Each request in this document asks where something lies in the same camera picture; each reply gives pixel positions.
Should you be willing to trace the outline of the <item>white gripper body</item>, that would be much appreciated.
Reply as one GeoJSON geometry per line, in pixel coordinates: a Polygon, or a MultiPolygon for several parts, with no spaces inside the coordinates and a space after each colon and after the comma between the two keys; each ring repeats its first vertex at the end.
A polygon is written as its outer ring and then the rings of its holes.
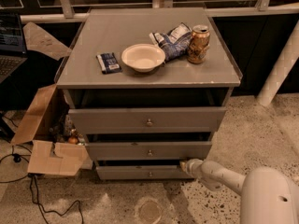
{"type": "Polygon", "coordinates": [[[202,170],[201,170],[202,164],[203,164],[203,161],[199,160],[199,159],[188,160],[185,165],[185,172],[189,176],[199,179],[203,176],[202,170]]]}

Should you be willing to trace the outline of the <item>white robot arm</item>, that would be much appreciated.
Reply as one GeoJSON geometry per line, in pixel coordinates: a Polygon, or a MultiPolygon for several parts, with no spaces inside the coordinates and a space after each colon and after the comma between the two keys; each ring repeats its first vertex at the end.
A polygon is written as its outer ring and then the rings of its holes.
{"type": "Polygon", "coordinates": [[[247,175],[215,161],[181,161],[182,170],[212,191],[226,186],[241,197],[240,224],[299,224],[299,186],[276,169],[259,167],[247,175]]]}

